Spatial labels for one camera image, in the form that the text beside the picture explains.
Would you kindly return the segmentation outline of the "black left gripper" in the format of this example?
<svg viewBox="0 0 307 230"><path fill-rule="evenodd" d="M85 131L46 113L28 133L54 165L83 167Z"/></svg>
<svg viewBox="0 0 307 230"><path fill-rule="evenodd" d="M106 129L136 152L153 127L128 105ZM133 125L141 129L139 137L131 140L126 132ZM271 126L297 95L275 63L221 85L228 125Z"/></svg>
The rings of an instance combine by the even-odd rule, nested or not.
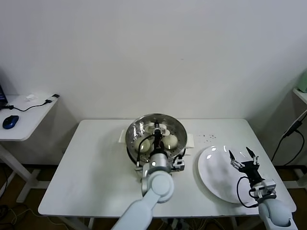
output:
<svg viewBox="0 0 307 230"><path fill-rule="evenodd" d="M160 128L160 125L158 122L154 122L154 141L153 141L153 155L158 153L164 153L164 144L162 142L162 133Z"/></svg>

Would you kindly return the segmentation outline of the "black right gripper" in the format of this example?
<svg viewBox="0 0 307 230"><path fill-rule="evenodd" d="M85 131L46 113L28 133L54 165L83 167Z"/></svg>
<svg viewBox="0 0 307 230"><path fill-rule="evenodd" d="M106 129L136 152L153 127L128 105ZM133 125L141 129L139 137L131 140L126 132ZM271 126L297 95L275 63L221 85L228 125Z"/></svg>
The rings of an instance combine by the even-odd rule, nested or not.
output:
<svg viewBox="0 0 307 230"><path fill-rule="evenodd" d="M231 165L235 169L240 169L241 173L246 174L249 183L250 184L258 184L261 183L264 179L261 177L261 175L258 172L259 169L259 157L255 155L255 153L248 147L246 147L249 155L251 156L251 161L245 161L242 163L239 163L234 155L232 154L231 150L229 150Z"/></svg>

